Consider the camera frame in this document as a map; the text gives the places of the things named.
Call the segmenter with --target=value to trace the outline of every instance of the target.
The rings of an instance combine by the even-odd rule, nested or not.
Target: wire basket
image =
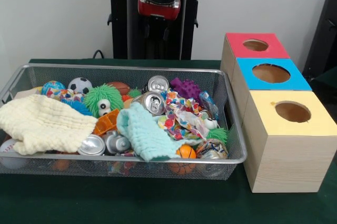
[[[197,83],[201,90],[208,91],[220,111],[219,125],[229,131],[226,144],[228,159],[175,158],[144,162],[138,157],[43,153],[23,157],[18,153],[0,152],[0,160],[26,158],[27,161],[24,167],[15,170],[8,169],[0,163],[0,173],[226,180],[236,165],[246,159],[247,152],[229,79],[219,70],[27,64],[14,73],[0,93],[0,106],[12,100],[17,92],[43,86],[52,80],[67,84],[76,77],[84,77],[89,79],[93,86],[120,81],[133,89],[136,87],[141,89],[155,75],[162,75],[169,81],[176,77],[190,79]],[[5,137],[6,133],[0,130],[0,143]],[[67,168],[61,170],[57,168],[60,162],[66,163]],[[188,172],[177,172],[177,166]]]

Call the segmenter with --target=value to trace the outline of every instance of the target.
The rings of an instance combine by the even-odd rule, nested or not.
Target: baseball
[[[15,152],[13,146],[16,142],[17,140],[14,139],[5,141],[0,147],[0,152]],[[17,170],[26,166],[28,161],[28,158],[0,157],[0,163],[11,170]]]

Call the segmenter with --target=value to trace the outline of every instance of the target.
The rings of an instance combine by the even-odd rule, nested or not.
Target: red box top
[[[226,33],[226,37],[235,57],[290,58],[274,33]]]

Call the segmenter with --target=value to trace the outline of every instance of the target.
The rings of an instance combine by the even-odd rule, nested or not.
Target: white washcloth
[[[0,108],[0,128],[20,141],[14,150],[22,155],[46,150],[76,152],[96,122],[43,95],[12,100]]]

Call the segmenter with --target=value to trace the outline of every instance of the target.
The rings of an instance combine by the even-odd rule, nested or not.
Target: mint green washcloth
[[[159,128],[155,119],[137,102],[132,103],[129,109],[122,109],[117,117],[119,132],[129,139],[133,150],[146,162],[158,157],[179,158],[176,151],[183,144],[201,142],[175,141]]]

